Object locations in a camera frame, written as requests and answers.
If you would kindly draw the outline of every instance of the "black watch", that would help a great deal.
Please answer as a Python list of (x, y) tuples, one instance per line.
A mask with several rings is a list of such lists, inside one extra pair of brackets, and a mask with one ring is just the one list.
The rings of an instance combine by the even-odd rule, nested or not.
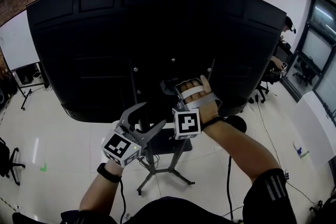
[(106, 163), (101, 163), (98, 166), (97, 172), (99, 174), (101, 174), (104, 178), (106, 178), (108, 181), (111, 181), (113, 183), (118, 183), (121, 181), (121, 176), (116, 176), (116, 175), (112, 175), (110, 174), (108, 171), (105, 170), (105, 164)]

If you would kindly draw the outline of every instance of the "hand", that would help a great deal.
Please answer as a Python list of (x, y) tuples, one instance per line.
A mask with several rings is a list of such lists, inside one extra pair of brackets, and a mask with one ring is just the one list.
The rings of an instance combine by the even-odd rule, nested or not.
[[(185, 99), (185, 102), (187, 104), (211, 93), (210, 84), (208, 80), (205, 78), (205, 76), (203, 75), (201, 75), (201, 82), (203, 84), (204, 91), (195, 93), (187, 97)], [(187, 83), (181, 85), (181, 92), (184, 92), (196, 86), (200, 86), (198, 81), (196, 80), (188, 81)], [(198, 109), (200, 112), (200, 118), (201, 118), (202, 123), (206, 123), (209, 120), (212, 120), (213, 118), (218, 117), (218, 107), (217, 107), (216, 101), (211, 101), (208, 104), (201, 105)]]
[(272, 56), (271, 61), (273, 61), (275, 65), (277, 66), (277, 68), (279, 68), (280, 70), (285, 68), (284, 63), (281, 62), (281, 60), (279, 60), (277, 57)]

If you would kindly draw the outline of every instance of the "black monitor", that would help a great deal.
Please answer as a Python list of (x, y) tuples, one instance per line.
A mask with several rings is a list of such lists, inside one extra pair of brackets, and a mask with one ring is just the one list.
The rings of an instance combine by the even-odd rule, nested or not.
[(63, 108), (113, 122), (148, 101), (151, 122), (172, 120), (163, 81), (209, 78), (221, 115), (240, 112), (260, 81), (286, 13), (262, 0), (195, 0), (181, 31), (170, 0), (37, 0), (27, 6), (40, 61)]

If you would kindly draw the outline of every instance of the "whiteboard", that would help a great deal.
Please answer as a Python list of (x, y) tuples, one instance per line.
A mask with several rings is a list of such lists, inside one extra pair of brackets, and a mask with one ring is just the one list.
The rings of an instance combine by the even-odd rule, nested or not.
[(40, 62), (26, 10), (0, 27), (0, 47), (10, 70)]

